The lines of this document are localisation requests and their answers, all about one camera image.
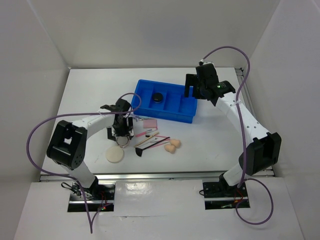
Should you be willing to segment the black round compact jar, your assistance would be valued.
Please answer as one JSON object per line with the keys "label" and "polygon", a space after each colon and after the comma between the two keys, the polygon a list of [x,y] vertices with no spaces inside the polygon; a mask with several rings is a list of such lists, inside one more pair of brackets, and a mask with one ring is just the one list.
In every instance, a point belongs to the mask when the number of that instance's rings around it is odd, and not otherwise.
{"label": "black round compact jar", "polygon": [[152,100],[154,103],[156,104],[160,104],[164,99],[164,96],[162,93],[160,92],[155,92],[153,95],[152,95]]}

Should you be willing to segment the octagonal gold mirror compact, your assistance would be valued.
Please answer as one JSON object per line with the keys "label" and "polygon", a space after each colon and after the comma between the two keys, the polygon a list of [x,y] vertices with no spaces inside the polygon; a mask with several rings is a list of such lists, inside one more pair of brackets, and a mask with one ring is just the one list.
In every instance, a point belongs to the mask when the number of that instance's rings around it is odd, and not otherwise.
{"label": "octagonal gold mirror compact", "polygon": [[120,148],[126,148],[130,144],[130,137],[129,136],[119,136],[116,138],[116,144]]}

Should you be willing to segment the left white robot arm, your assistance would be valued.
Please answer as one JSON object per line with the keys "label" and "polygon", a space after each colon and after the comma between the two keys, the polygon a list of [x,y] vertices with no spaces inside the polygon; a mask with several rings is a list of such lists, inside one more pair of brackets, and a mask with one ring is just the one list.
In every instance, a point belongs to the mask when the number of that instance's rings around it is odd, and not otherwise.
{"label": "left white robot arm", "polygon": [[46,155],[79,181],[80,192],[88,200],[101,197],[106,188],[84,162],[87,140],[106,129],[107,138],[116,143],[124,140],[124,145],[117,147],[125,148],[134,136],[133,118],[127,116],[131,109],[131,104],[120,98],[113,105],[101,106],[97,115],[73,122],[61,120],[55,127]]}

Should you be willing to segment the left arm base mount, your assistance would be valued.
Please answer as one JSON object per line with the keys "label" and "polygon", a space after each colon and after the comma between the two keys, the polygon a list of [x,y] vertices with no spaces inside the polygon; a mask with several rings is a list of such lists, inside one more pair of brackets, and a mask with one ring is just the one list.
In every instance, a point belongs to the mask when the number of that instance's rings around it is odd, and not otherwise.
{"label": "left arm base mount", "polygon": [[[72,185],[67,182],[62,182],[61,187],[70,191],[68,202],[68,213],[83,213],[86,212],[85,201],[80,187],[77,183],[73,182]],[[102,184],[102,190],[97,196],[85,192],[88,211],[96,212],[100,209],[101,212],[113,212],[114,211],[114,199],[116,185]]]}

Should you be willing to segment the clear white pencil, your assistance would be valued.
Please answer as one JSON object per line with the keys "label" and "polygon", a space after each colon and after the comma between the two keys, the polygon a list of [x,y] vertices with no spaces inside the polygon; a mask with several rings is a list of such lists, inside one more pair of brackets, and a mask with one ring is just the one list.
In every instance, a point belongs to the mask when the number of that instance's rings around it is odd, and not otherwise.
{"label": "clear white pencil", "polygon": [[163,141],[165,141],[166,139],[161,139],[161,140],[159,140],[159,141],[157,141],[157,142],[154,142],[154,143],[152,143],[151,145],[149,145],[148,146],[148,148],[149,147],[153,147],[153,146],[155,146],[155,145],[157,145],[157,144],[159,144],[159,143],[162,143]]}

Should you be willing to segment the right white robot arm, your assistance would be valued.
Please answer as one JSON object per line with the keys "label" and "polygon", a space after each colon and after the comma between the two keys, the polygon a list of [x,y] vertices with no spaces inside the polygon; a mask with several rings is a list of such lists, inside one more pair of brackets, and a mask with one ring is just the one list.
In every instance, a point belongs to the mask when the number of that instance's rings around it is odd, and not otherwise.
{"label": "right white robot arm", "polygon": [[228,81],[219,81],[214,64],[201,60],[195,74],[187,74],[184,95],[210,101],[241,134],[243,153],[237,164],[219,176],[218,190],[230,196],[248,176],[261,172],[278,162],[281,136],[271,133],[251,114]]}

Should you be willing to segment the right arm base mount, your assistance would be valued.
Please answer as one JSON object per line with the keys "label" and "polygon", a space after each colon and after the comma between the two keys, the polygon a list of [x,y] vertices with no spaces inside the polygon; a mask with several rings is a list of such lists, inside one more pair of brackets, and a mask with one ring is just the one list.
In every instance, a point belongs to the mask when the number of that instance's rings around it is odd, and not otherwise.
{"label": "right arm base mount", "polygon": [[245,183],[240,188],[233,186],[222,190],[218,182],[203,182],[202,189],[198,192],[204,197],[206,210],[227,210],[239,208],[250,208],[250,201]]}

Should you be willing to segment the pink pouch with brush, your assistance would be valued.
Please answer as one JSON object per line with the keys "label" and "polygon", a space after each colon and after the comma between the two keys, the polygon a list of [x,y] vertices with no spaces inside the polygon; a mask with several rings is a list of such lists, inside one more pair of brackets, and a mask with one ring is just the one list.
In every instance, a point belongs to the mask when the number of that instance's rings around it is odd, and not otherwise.
{"label": "pink pouch with brush", "polygon": [[142,121],[143,128],[146,130],[157,130],[158,129],[158,123],[155,118],[146,118]]}

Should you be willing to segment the aluminium right rail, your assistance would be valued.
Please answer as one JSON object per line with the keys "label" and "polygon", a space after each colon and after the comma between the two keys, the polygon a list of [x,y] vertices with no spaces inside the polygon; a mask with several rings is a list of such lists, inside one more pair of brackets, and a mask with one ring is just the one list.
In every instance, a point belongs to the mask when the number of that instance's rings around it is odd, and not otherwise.
{"label": "aluminium right rail", "polygon": [[[238,83],[239,85],[241,85],[245,81],[245,76],[247,72],[243,68],[235,68],[235,73],[238,79]],[[241,88],[241,92],[243,96],[247,97],[247,93],[248,93],[247,81],[245,81],[245,83],[243,84]]]}

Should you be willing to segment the pink thin brush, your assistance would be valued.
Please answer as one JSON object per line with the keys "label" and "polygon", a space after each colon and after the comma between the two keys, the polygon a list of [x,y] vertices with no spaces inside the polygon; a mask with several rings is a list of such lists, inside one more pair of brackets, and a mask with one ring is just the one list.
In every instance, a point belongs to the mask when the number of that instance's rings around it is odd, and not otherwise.
{"label": "pink thin brush", "polygon": [[158,145],[160,145],[160,144],[162,144],[162,143],[166,143],[166,142],[168,142],[168,141],[170,141],[170,138],[164,138],[164,139],[162,139],[162,140],[160,140],[160,141],[157,141],[157,142],[155,142],[155,143],[153,143],[153,144],[145,147],[144,150],[149,149],[149,148],[153,148],[153,147],[155,147],[155,146],[158,146]]}

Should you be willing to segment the round beige powder puff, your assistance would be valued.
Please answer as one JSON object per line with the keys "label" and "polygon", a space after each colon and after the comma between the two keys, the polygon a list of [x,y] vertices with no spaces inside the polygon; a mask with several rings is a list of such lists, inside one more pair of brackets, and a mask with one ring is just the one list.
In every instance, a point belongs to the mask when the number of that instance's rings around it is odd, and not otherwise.
{"label": "round beige powder puff", "polygon": [[105,152],[105,158],[107,161],[114,164],[121,162],[124,158],[124,155],[124,150],[119,146],[112,146]]}

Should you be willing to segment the gold eyebrow pencil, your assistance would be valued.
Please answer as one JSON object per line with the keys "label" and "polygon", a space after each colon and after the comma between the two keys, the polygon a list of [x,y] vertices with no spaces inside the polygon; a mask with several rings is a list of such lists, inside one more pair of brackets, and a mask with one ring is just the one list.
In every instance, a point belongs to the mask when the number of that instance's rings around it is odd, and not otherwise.
{"label": "gold eyebrow pencil", "polygon": [[140,145],[142,145],[143,143],[145,143],[145,142],[147,142],[147,141],[149,141],[150,139],[144,139],[144,140],[142,140],[141,142],[139,142],[139,143],[137,143],[136,145],[134,145],[133,147],[134,148],[137,148],[138,146],[140,146]]}

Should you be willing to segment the blue divided plastic bin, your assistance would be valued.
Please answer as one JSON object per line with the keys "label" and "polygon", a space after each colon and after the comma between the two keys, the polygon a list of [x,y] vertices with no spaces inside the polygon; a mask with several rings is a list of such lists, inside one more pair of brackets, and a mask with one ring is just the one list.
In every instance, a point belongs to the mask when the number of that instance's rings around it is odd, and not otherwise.
{"label": "blue divided plastic bin", "polygon": [[[192,88],[189,97],[184,97],[184,90],[184,85],[140,79],[131,101],[131,106],[138,108],[134,114],[191,124],[196,115],[198,100],[192,97]],[[161,103],[152,100],[154,93],[163,94]]]}

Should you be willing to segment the beige makeup sponge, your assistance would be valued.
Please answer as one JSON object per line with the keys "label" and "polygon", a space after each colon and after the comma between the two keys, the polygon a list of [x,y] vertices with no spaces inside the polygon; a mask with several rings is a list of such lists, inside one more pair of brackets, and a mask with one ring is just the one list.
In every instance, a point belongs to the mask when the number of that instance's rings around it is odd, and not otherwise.
{"label": "beige makeup sponge", "polygon": [[181,141],[178,139],[171,139],[170,140],[170,144],[175,146],[176,148],[180,148],[181,147]]}
{"label": "beige makeup sponge", "polygon": [[175,151],[176,151],[176,147],[172,144],[165,144],[164,145],[164,149],[168,152],[168,153],[171,153],[171,154],[174,154]]}

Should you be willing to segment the black fan brush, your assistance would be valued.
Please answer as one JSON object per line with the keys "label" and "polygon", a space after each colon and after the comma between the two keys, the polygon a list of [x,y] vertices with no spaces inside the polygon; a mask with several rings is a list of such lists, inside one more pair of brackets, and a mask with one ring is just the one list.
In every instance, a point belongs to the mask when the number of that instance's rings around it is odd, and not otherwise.
{"label": "black fan brush", "polygon": [[149,146],[146,146],[146,147],[144,147],[144,148],[136,147],[136,148],[135,148],[135,153],[136,153],[136,155],[137,155],[138,157],[141,157],[142,154],[143,154],[143,151],[145,151],[145,150],[147,150],[147,149],[150,149],[150,148],[153,148],[153,147],[160,146],[161,144],[168,142],[170,139],[171,139],[171,138],[168,136],[168,137],[165,137],[164,139],[159,140],[159,141],[157,141],[157,142],[155,142],[155,143],[153,143],[153,144],[151,144],[151,145],[149,145]]}

